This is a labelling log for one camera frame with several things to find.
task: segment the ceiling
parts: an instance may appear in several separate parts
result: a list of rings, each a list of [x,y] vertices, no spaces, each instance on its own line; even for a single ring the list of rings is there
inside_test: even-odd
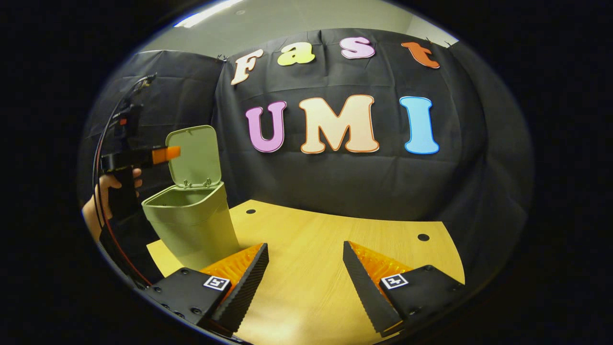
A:
[[[243,0],[191,28],[170,27],[139,51],[181,50],[213,57],[229,56],[278,37],[332,28],[393,31],[428,37],[444,46],[446,42],[457,42],[427,21],[381,0]]]

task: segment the ceiling light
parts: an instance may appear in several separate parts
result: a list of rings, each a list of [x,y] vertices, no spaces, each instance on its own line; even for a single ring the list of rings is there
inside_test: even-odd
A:
[[[180,21],[179,24],[176,24],[175,28],[179,28],[181,26],[184,28],[191,28],[192,26],[200,23],[206,18],[211,17],[212,15],[218,13],[219,11],[222,11],[234,4],[238,4],[241,1],[243,0],[227,0],[227,1],[221,2],[209,9],[206,9],[202,12],[196,13],[194,15],[191,15],[185,18],[184,20]]]

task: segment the table surface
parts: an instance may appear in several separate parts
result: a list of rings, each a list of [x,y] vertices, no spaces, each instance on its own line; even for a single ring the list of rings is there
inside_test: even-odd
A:
[[[255,213],[247,214],[253,209]],[[409,267],[433,265],[465,283],[460,256],[441,222],[320,214],[249,200],[230,210],[242,249],[268,243],[270,262],[235,333],[255,345],[374,344],[375,333],[343,263],[352,241]],[[430,239],[421,241],[419,234]],[[164,276],[181,263],[162,241],[147,246]]]

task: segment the open lid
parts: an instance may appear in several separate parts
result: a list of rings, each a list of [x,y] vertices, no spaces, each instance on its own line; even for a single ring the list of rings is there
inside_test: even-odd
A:
[[[204,125],[171,132],[166,137],[166,146],[181,147],[181,155],[168,162],[176,185],[203,187],[221,181],[217,135],[213,127]]]

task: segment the trash can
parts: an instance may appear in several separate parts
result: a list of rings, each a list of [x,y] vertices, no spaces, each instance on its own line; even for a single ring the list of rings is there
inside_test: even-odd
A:
[[[187,268],[200,270],[240,250],[227,205],[217,135],[211,126],[174,131],[167,146],[180,146],[169,161],[175,185],[142,202],[159,238]]]

